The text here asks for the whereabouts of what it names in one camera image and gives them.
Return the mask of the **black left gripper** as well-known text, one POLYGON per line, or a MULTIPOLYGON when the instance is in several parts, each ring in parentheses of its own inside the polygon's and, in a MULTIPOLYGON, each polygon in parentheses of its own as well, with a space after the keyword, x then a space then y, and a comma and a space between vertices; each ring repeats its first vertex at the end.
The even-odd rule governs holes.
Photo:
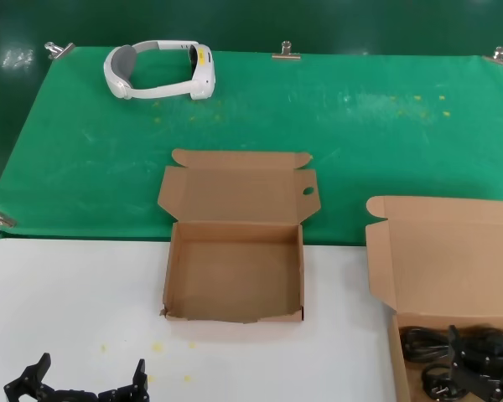
POLYGON ((22 374, 3 389, 8 402, 19 402, 27 395, 42 401, 49 395, 55 402, 149 402, 148 376, 145 373, 145 360, 139 360, 132 376, 132 383, 117 389, 107 390, 98 396, 92 392, 74 389, 53 390, 43 383, 43 378, 51 365, 49 353, 44 353, 40 360, 25 368, 22 374))

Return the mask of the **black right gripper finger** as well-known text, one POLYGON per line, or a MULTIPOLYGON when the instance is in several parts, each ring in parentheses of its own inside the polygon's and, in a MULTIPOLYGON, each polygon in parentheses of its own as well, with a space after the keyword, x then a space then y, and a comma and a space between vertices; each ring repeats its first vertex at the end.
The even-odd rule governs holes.
POLYGON ((449 327, 450 378, 483 401, 503 398, 503 332, 483 329, 462 336, 449 327))

